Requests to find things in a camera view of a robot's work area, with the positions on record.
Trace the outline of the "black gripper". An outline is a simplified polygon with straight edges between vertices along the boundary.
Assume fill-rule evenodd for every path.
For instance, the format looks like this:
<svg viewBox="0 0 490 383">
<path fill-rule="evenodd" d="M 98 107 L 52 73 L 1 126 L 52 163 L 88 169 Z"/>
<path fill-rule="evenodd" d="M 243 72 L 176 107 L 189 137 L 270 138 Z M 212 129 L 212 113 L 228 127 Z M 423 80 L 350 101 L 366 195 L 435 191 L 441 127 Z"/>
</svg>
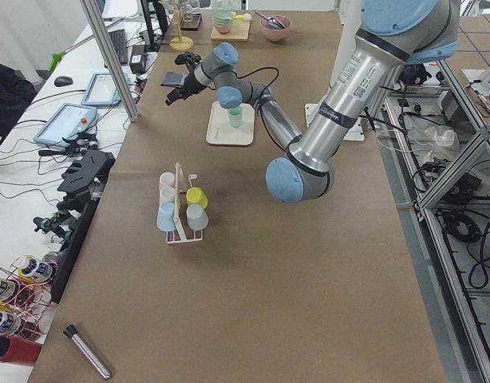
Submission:
<svg viewBox="0 0 490 383">
<path fill-rule="evenodd" d="M 196 69 L 200 66 L 202 58 L 200 55 L 186 51 L 179 54 L 175 59 L 176 65 L 185 65 L 188 69 L 188 74 L 183 79 L 183 83 L 180 89 L 173 89 L 165 100 L 166 105 L 171 105 L 179 99 L 188 98 L 191 95 L 198 94 L 205 89 L 205 85 L 202 84 L 196 78 Z"/>
</svg>

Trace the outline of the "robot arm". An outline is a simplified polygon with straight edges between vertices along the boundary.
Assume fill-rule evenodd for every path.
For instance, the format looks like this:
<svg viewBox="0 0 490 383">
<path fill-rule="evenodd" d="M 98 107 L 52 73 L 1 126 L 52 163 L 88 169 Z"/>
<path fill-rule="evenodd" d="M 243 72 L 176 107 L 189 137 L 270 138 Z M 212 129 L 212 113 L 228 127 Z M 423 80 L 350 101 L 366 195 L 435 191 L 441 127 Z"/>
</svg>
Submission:
<svg viewBox="0 0 490 383">
<path fill-rule="evenodd" d="M 227 42 L 194 63 L 186 53 L 179 55 L 176 63 L 185 64 L 189 73 L 165 102 L 185 100 L 213 85 L 222 108 L 249 104 L 285 152 L 267 166 L 270 194 L 281 203 L 317 199 L 334 183 L 330 158 L 385 75 L 399 65 L 451 57 L 457 48 L 458 1 L 364 1 L 360 11 L 355 50 L 305 132 L 282 110 L 267 85 L 238 78 L 234 67 L 239 55 Z"/>
</svg>

